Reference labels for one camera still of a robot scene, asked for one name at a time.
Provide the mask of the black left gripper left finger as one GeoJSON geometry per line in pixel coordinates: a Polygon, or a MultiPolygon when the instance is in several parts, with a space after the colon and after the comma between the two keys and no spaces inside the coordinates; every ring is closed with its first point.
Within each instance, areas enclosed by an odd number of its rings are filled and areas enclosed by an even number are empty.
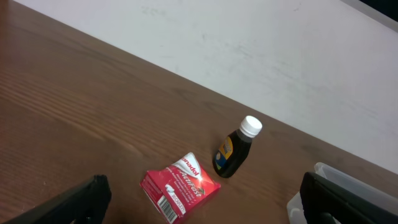
{"type": "Polygon", "coordinates": [[[94,175],[86,182],[68,189],[4,224],[101,224],[111,197],[108,178],[105,175],[94,175]]]}

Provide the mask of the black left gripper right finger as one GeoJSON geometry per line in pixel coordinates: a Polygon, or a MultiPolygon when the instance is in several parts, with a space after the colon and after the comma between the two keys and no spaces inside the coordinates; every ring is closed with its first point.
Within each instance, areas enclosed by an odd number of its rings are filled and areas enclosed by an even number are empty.
{"type": "Polygon", "coordinates": [[[314,172],[306,172],[300,186],[308,224],[396,224],[397,215],[384,210],[314,172]]]}

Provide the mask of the clear plastic container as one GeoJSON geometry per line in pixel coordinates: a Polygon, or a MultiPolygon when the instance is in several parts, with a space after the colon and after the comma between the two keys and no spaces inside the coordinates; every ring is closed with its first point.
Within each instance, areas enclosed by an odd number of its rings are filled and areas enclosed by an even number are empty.
{"type": "MultiPolygon", "coordinates": [[[[318,162],[314,165],[314,173],[350,191],[366,201],[397,215],[397,198],[368,185],[329,165],[318,162]]],[[[290,223],[307,223],[300,197],[300,191],[288,202],[287,214],[290,223]]]]}

